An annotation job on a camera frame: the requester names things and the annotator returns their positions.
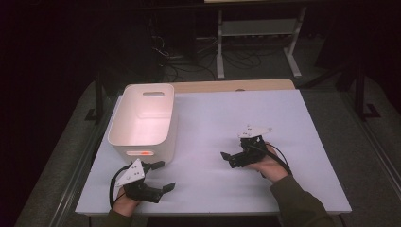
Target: hand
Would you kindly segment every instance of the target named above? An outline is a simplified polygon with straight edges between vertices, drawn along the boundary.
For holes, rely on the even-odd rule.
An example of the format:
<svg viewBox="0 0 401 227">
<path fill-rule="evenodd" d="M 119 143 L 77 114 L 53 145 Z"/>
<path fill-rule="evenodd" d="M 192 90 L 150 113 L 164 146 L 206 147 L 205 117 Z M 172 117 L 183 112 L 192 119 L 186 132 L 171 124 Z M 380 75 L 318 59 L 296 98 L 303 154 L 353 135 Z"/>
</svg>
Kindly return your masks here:
<svg viewBox="0 0 401 227">
<path fill-rule="evenodd" d="M 268 151 L 274 155 L 277 155 L 275 150 L 269 146 L 269 144 L 267 144 L 266 147 Z M 273 183 L 280 181 L 288 175 L 286 170 L 280 164 L 274 161 L 269 155 L 266 155 L 260 162 L 249 164 L 246 167 L 256 169 Z"/>
<path fill-rule="evenodd" d="M 126 217 L 131 217 L 135 207 L 138 206 L 140 201 L 135 201 L 125 195 L 124 187 L 120 187 L 117 194 L 117 199 L 114 202 L 113 210 L 118 214 Z"/>
</svg>

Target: white plastic bin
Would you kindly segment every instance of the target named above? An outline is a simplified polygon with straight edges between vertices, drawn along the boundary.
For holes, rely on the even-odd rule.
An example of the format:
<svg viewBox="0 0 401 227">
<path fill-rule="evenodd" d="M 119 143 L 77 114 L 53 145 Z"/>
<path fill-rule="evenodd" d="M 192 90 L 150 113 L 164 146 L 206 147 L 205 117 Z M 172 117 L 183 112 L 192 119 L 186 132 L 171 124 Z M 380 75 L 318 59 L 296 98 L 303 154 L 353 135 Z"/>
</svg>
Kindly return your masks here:
<svg viewBox="0 0 401 227">
<path fill-rule="evenodd" d="M 177 134 L 174 87 L 166 83 L 126 87 L 113 116 L 109 142 L 127 163 L 171 162 Z"/>
</svg>

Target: white tabletop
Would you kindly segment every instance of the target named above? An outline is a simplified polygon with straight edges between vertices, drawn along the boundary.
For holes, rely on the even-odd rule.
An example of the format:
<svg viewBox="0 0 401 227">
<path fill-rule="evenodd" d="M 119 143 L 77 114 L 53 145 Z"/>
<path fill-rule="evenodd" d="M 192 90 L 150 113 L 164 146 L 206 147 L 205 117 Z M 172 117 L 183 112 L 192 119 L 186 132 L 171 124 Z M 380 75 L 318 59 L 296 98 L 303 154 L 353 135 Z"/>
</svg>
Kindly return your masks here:
<svg viewBox="0 0 401 227">
<path fill-rule="evenodd" d="M 157 204 L 143 202 L 137 214 L 278 213 L 270 183 L 254 170 L 230 168 L 220 155 L 222 151 L 242 151 L 237 134 L 249 124 L 273 128 L 263 135 L 265 141 L 286 155 L 295 179 L 329 213 L 351 211 L 298 90 L 176 94 L 174 108 L 179 112 L 174 159 L 150 171 L 145 183 L 161 188 L 175 182 L 176 187 Z M 108 131 L 109 128 L 83 188 L 77 213 L 105 215 L 110 210 L 110 179 L 126 163 L 108 143 Z"/>
</svg>

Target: gray floor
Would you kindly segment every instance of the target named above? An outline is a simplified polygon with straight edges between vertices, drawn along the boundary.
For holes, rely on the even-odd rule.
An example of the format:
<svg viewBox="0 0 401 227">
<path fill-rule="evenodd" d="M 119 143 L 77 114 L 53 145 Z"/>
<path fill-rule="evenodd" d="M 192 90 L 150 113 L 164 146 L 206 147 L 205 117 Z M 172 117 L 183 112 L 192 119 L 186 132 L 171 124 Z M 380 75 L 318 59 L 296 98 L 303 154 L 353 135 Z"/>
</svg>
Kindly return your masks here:
<svg viewBox="0 0 401 227">
<path fill-rule="evenodd" d="M 302 79 L 292 77 L 281 50 L 272 51 L 277 50 L 276 47 L 279 45 L 269 46 L 270 51 L 258 51 L 259 54 L 274 52 L 268 56 L 260 56 L 260 64 L 257 57 L 242 59 L 240 62 L 243 64 L 235 63 L 234 65 L 226 60 L 225 77 L 226 79 L 292 79 L 296 85 L 303 84 L 325 72 L 324 69 L 313 66 L 322 44 L 323 40 L 319 39 L 302 39 L 298 42 L 294 56 L 304 75 Z M 244 56 L 253 52 L 239 53 Z M 225 55 L 228 58 L 235 58 L 238 52 L 226 51 Z M 210 71 L 201 70 L 202 68 L 193 65 L 175 65 L 175 70 L 184 81 L 212 80 L 212 74 L 216 76 L 214 55 L 202 59 L 199 64 L 209 68 Z M 245 67 L 244 65 L 248 65 L 249 67 L 246 66 L 248 69 L 238 68 Z M 174 75 L 175 70 L 166 67 L 167 74 Z M 174 76 L 165 77 L 165 81 L 173 79 Z M 394 168 L 401 172 L 401 154 L 399 153 L 401 143 L 398 140 L 401 134 L 401 116 L 388 103 L 380 87 L 367 79 L 366 101 L 377 107 L 381 117 L 368 119 L 365 123 L 360 121 L 350 105 L 352 91 L 350 93 L 337 92 L 334 89 L 336 79 L 337 77 L 333 77 L 313 89 L 303 90 L 302 95 L 327 155 L 353 208 L 352 213 L 341 216 L 348 227 L 399 226 L 401 201 L 393 189 L 386 169 L 377 158 L 376 150 L 379 144 L 379 147 L 385 150 L 392 160 Z M 82 188 L 89 173 L 89 165 L 81 167 L 80 174 L 77 174 L 77 166 L 82 152 L 90 147 L 88 146 L 89 138 L 99 136 L 99 126 L 83 120 L 87 111 L 94 108 L 94 103 L 94 86 L 91 85 L 82 95 L 46 170 L 26 203 L 17 226 L 89 226 L 87 217 L 74 213 L 79 199 L 79 190 L 78 192 L 66 191 L 65 188 L 73 188 L 73 186 Z M 373 141 L 366 131 L 371 131 L 377 141 Z M 80 176 L 80 181 L 73 178 L 77 175 Z M 50 183 L 54 188 L 52 192 L 48 191 Z M 53 218 L 55 213 L 61 215 Z M 342 226 L 339 217 L 335 217 L 335 221 L 338 226 Z M 100 226 L 102 218 L 92 218 L 91 222 L 92 226 Z M 146 226 L 146 222 L 146 217 L 136 217 L 132 226 Z"/>
</svg>

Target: black cable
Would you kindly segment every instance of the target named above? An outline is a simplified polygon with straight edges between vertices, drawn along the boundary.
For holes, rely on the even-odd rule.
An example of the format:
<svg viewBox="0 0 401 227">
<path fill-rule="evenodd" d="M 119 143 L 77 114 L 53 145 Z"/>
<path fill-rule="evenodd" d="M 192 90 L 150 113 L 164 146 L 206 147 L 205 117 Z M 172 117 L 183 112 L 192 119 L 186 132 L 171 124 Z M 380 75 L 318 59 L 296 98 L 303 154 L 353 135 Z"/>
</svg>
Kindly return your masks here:
<svg viewBox="0 0 401 227">
<path fill-rule="evenodd" d="M 170 64 L 167 64 L 166 66 L 170 67 L 172 70 L 174 70 L 175 75 L 172 74 L 167 74 L 165 73 L 165 76 L 167 76 L 167 82 L 170 82 L 170 78 L 168 76 L 173 76 L 174 79 L 172 80 L 172 82 L 176 82 L 177 79 L 181 79 L 181 81 L 183 82 L 183 77 L 178 75 L 178 70 L 176 68 L 174 68 L 173 66 L 171 66 Z"/>
<path fill-rule="evenodd" d="M 242 45 L 243 45 L 245 48 L 249 48 L 249 46 L 248 46 L 247 44 L 245 44 L 244 39 L 241 39 L 241 40 L 242 40 Z M 246 54 L 249 55 L 249 58 L 252 57 L 252 56 L 256 56 L 256 52 L 257 52 L 257 51 L 258 51 L 258 50 L 252 51 L 251 54 L 249 54 L 249 53 L 247 53 L 245 50 L 243 50 L 244 53 L 246 53 Z"/>
<path fill-rule="evenodd" d="M 183 69 L 183 68 L 177 67 L 177 66 L 175 66 L 175 65 L 181 65 L 181 66 L 195 66 L 195 67 L 199 67 L 200 69 L 198 69 L 198 70 L 187 70 L 187 69 Z M 178 69 L 178 70 L 181 70 L 181 71 L 184 71 L 184 72 L 190 72 L 190 73 L 199 72 L 199 71 L 202 71 L 202 70 L 206 70 L 206 71 L 208 71 L 208 72 L 212 75 L 213 80 L 216 80 L 216 76 L 215 76 L 215 74 L 212 72 L 212 70 L 210 70 L 209 68 L 207 68 L 207 67 L 205 67 L 205 66 L 202 66 L 202 65 L 191 64 L 191 63 L 174 63 L 174 64 L 170 64 L 169 66 L 172 67 L 172 68 L 175 68 L 175 69 Z"/>
<path fill-rule="evenodd" d="M 233 46 L 233 41 L 230 41 L 230 42 L 229 42 L 229 46 Z M 248 48 L 248 46 L 245 44 L 245 42 L 242 42 L 242 46 L 245 47 L 245 48 Z M 251 57 L 255 56 L 255 52 L 256 52 L 256 51 L 253 51 L 253 52 L 251 52 L 251 53 L 248 53 L 248 52 L 245 51 L 245 50 L 241 50 L 241 52 L 245 53 L 245 55 L 247 55 L 247 56 L 246 56 L 246 57 L 242 57 L 242 56 L 238 57 L 238 56 L 239 56 L 239 51 L 234 51 L 235 56 L 236 56 L 237 58 L 239 58 L 240 60 L 245 60 L 245 59 L 248 60 L 248 59 L 250 59 Z"/>
<path fill-rule="evenodd" d="M 275 154 L 273 154 L 273 153 L 271 153 L 271 152 L 269 152 L 269 151 L 266 152 L 265 150 L 263 150 L 263 149 L 261 149 L 261 148 L 258 148 L 258 147 L 256 147 L 256 146 L 253 146 L 253 145 L 249 145 L 249 147 L 258 149 L 258 150 L 264 152 L 265 154 L 269 155 L 269 157 L 271 157 L 271 158 L 272 158 L 274 161 L 276 161 L 280 166 L 282 166 L 282 167 L 286 170 L 286 172 L 287 172 L 289 175 L 292 175 L 292 172 L 291 172 L 291 169 L 289 168 L 289 165 L 286 164 L 286 163 L 284 163 L 283 160 L 281 160 L 277 155 L 275 155 Z"/>
<path fill-rule="evenodd" d="M 277 47 L 277 49 L 272 50 L 270 53 L 267 53 L 267 54 L 256 54 L 256 56 L 262 57 L 262 56 L 273 55 L 273 54 L 275 54 L 275 53 L 277 53 L 279 51 L 283 51 L 283 48 L 284 47 Z"/>
<path fill-rule="evenodd" d="M 124 166 L 124 167 L 120 168 L 120 169 L 115 173 L 114 177 L 112 178 L 112 180 L 111 180 L 111 182 L 110 182 L 109 203 L 110 203 L 110 206 L 111 206 L 111 207 L 113 207 L 114 202 L 115 202 L 116 200 L 119 199 L 119 198 L 117 198 L 116 200 L 113 199 L 113 198 L 114 198 L 115 179 L 118 177 L 118 174 L 120 174 L 120 173 L 121 173 L 122 171 L 124 171 L 124 170 L 129 169 L 131 165 L 132 165 L 132 164 L 129 164 L 129 165 L 127 165 L 127 166 Z"/>
<path fill-rule="evenodd" d="M 212 59 L 209 61 L 209 63 L 205 66 L 205 67 L 207 67 L 207 68 L 210 68 L 210 66 L 212 65 L 212 63 L 215 62 L 216 56 L 218 55 L 216 52 L 217 52 L 217 51 L 214 50 L 214 51 L 211 51 L 210 53 L 206 53 L 206 54 L 204 54 L 203 56 L 199 57 L 199 58 L 198 58 L 198 61 L 201 61 L 201 60 L 203 60 L 204 58 L 208 57 L 209 55 L 212 55 L 212 54 L 213 54 L 213 58 L 212 58 Z"/>
<path fill-rule="evenodd" d="M 121 197 L 123 197 L 125 195 L 125 192 L 123 194 L 121 194 L 119 197 L 117 197 L 114 202 L 118 201 L 118 199 L 120 199 Z"/>
<path fill-rule="evenodd" d="M 229 57 L 227 54 L 221 54 L 221 55 L 224 57 L 224 59 L 225 59 L 229 64 L 231 64 L 233 67 L 235 67 L 235 68 L 237 68 L 237 69 L 252 69 L 252 68 L 253 68 L 252 65 L 246 64 L 246 63 L 241 62 L 241 61 L 236 61 L 236 60 L 234 60 L 233 58 Z M 236 64 L 244 65 L 245 67 L 237 66 L 237 65 L 233 64 L 233 62 L 235 62 Z"/>
<path fill-rule="evenodd" d="M 280 154 L 281 154 L 281 156 L 283 156 L 283 158 L 284 158 L 284 161 L 286 162 L 286 164 L 288 165 L 288 162 L 287 162 L 287 159 L 286 159 L 286 156 L 284 156 L 284 154 L 283 154 L 283 152 L 281 152 L 281 150 L 279 149 L 279 148 L 277 148 L 277 147 L 275 147 L 275 146 L 273 146 L 273 145 L 271 145 L 271 144 L 266 144 L 266 145 L 268 145 L 268 146 L 271 146 L 272 148 L 275 148 Z"/>
<path fill-rule="evenodd" d="M 216 46 L 218 45 L 218 42 L 217 42 L 217 38 L 216 37 L 213 37 L 213 38 L 211 38 L 211 40 L 213 40 L 213 42 L 211 43 L 211 44 L 209 44 L 208 46 L 206 46 L 206 47 L 204 47 L 203 49 L 201 49 L 201 50 L 198 50 L 197 51 L 197 54 L 201 54 L 202 52 L 206 52 L 206 54 L 210 54 L 210 53 L 212 53 L 212 52 L 216 52 L 217 50 L 216 50 Z"/>
<path fill-rule="evenodd" d="M 342 227 L 347 227 L 347 225 L 345 224 L 345 220 L 344 220 L 344 218 L 342 217 L 342 215 L 339 215 L 339 218 L 340 218 Z"/>
<path fill-rule="evenodd" d="M 245 53 L 245 54 L 248 55 L 248 56 L 245 56 L 245 57 L 241 56 L 241 54 L 240 54 L 241 52 Z M 246 51 L 235 51 L 235 52 L 233 52 L 233 54 L 234 54 L 239 60 L 248 60 L 248 61 L 251 63 L 252 67 L 257 67 L 257 66 L 259 66 L 260 64 L 262 64 L 262 60 L 259 58 L 259 56 L 256 56 L 256 55 L 254 55 L 254 54 L 249 54 L 249 53 L 247 53 Z M 257 63 L 254 63 L 253 60 L 252 60 L 252 58 L 256 58 L 256 59 L 257 59 Z"/>
</svg>

